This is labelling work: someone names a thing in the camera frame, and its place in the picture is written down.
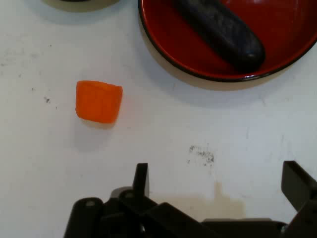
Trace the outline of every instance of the orange carrot chunk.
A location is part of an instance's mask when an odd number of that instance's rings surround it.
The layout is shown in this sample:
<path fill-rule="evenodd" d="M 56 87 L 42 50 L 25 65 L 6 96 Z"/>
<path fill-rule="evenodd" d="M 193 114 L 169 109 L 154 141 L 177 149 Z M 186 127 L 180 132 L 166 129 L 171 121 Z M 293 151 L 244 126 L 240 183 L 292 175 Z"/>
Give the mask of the orange carrot chunk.
<path fill-rule="evenodd" d="M 101 123 L 114 123 L 121 104 L 123 89 L 97 81 L 77 82 L 78 117 Z"/>

